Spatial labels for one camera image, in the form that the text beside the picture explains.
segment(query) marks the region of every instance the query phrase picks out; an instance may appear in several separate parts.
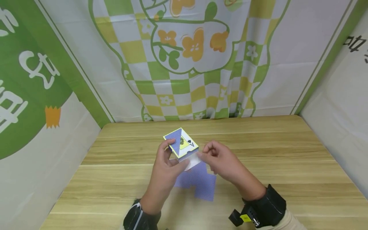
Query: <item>wood grain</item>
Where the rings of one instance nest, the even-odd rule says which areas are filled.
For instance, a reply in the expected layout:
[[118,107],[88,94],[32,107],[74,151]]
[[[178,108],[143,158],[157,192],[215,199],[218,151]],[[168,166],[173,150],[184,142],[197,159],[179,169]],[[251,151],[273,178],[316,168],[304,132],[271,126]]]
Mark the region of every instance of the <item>wood grain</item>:
[[[367,200],[298,116],[108,124],[41,229],[118,229],[147,188],[162,136],[180,127],[201,147],[226,144],[308,229],[367,229]],[[213,202],[194,189],[173,189],[159,229],[236,229],[227,219],[242,208],[234,186],[218,176]]]

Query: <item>deck of cards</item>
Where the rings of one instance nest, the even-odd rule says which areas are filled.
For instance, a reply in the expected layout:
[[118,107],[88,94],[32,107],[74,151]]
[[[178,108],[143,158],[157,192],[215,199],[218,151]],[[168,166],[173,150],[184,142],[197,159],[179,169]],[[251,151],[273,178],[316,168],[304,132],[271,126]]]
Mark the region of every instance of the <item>deck of cards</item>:
[[199,151],[199,146],[182,128],[178,128],[163,138],[165,140],[175,139],[175,142],[170,145],[170,148],[179,162],[189,159],[190,162],[185,171],[201,162],[197,154],[195,154]]

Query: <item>sleeve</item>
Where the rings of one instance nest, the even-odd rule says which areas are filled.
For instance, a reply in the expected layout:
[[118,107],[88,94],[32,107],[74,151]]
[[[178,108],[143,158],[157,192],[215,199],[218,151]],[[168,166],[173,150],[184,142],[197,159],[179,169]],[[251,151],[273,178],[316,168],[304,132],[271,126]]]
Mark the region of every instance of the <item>sleeve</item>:
[[294,215],[286,210],[284,217],[276,226],[265,226],[261,230],[307,230]]
[[157,223],[159,222],[161,213],[158,215],[149,215],[143,212],[140,200],[134,201],[124,218],[123,230],[158,230]]

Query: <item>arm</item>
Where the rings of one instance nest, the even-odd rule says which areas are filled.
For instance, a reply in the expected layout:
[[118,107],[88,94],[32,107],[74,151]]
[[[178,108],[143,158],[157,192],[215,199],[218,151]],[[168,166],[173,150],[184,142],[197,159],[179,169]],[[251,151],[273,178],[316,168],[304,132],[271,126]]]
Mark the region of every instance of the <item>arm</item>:
[[[215,174],[219,174],[225,180],[231,182],[238,189],[243,201],[246,205],[254,208],[259,220],[265,227],[262,230],[305,230],[306,228],[286,210],[285,200],[273,190],[272,187],[266,188],[236,157],[231,150],[217,142],[211,141],[205,145],[202,153],[198,153],[198,157],[206,162]],[[270,201],[265,210],[264,205],[260,205]],[[275,216],[270,217],[269,210],[274,210]],[[273,226],[268,224],[267,219],[272,219]]]
[[167,147],[174,142],[175,139],[168,139],[160,144],[148,188],[140,200],[134,201],[120,229],[157,230],[162,206],[173,189],[176,178],[189,164],[188,159],[180,163],[176,159],[170,160],[171,149]]

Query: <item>hand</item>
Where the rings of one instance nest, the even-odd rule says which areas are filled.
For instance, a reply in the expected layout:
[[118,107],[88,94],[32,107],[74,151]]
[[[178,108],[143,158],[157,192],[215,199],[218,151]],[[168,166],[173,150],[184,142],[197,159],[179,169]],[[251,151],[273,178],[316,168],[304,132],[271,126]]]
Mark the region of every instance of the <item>hand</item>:
[[167,139],[160,144],[157,150],[151,180],[140,201],[142,210],[147,214],[156,215],[160,213],[165,200],[174,187],[176,178],[189,164],[188,159],[180,163],[177,159],[170,160],[172,151],[167,147],[174,142],[175,139]]
[[266,193],[263,184],[240,162],[225,145],[211,141],[198,157],[207,163],[215,174],[234,184],[246,201],[260,199]]

